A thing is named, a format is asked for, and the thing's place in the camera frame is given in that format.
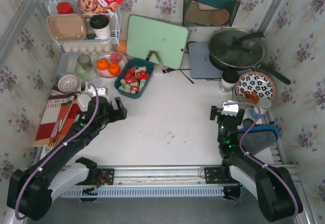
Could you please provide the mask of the white plastic scoop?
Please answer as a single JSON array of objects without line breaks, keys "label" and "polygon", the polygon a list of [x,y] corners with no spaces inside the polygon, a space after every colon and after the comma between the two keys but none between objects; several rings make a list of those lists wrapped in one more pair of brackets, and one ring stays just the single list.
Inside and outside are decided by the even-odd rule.
[{"label": "white plastic scoop", "polygon": [[82,112],[88,110],[88,104],[91,101],[91,97],[88,94],[82,93],[77,96],[77,105]]}]

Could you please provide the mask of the teal storage basket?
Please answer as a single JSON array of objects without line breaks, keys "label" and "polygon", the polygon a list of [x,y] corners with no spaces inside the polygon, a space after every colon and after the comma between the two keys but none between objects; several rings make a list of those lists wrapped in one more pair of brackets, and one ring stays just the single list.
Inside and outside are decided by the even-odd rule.
[{"label": "teal storage basket", "polygon": [[[146,84],[144,87],[140,87],[140,81],[141,81],[141,78],[138,79],[137,78],[137,73],[140,73],[141,71],[139,69],[135,70],[135,72],[132,74],[132,77],[135,78],[137,81],[136,82],[139,82],[139,87],[140,87],[140,91],[136,94],[131,94],[131,93],[126,93],[124,91],[121,91],[119,90],[119,86],[123,86],[120,82],[121,79],[124,79],[125,80],[125,75],[126,73],[128,73],[128,69],[130,68],[133,68],[133,67],[142,67],[142,66],[145,66],[147,68],[147,75],[149,75],[149,79],[146,81]],[[122,69],[122,71],[120,72],[120,74],[117,76],[115,82],[114,82],[114,87],[118,90],[118,92],[125,96],[125,97],[129,97],[131,99],[138,99],[142,96],[143,92],[145,91],[147,85],[149,84],[150,82],[150,79],[153,75],[153,71],[154,71],[154,65],[153,63],[149,62],[149,61],[146,61],[146,60],[143,60],[143,59],[139,59],[139,58],[133,58],[131,59],[130,61],[127,62],[127,64],[125,65],[125,67]],[[126,84],[125,86],[123,86],[124,88],[130,88],[130,84]]]}]

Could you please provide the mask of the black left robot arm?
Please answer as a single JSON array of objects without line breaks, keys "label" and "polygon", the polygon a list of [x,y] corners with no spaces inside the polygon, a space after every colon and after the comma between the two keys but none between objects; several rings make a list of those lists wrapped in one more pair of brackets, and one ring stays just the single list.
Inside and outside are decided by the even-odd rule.
[{"label": "black left robot arm", "polygon": [[127,109],[119,97],[115,109],[105,97],[93,97],[88,110],[70,127],[63,140],[39,162],[10,177],[7,206],[17,220],[40,220],[54,200],[73,185],[96,175],[97,165],[86,158],[76,160],[68,173],[62,168],[100,134],[107,124],[126,119]]}]

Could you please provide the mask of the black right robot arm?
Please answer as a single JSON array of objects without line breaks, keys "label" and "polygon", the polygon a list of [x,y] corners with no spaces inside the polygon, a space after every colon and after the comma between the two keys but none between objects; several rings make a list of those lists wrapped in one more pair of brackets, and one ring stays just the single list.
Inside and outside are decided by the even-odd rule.
[{"label": "black right robot arm", "polygon": [[289,171],[256,158],[256,154],[277,142],[278,128],[254,120],[247,123],[240,105],[228,101],[222,108],[211,107],[210,120],[217,121],[222,158],[219,175],[223,181],[235,180],[249,190],[269,222],[296,217],[302,213],[303,204]]}]

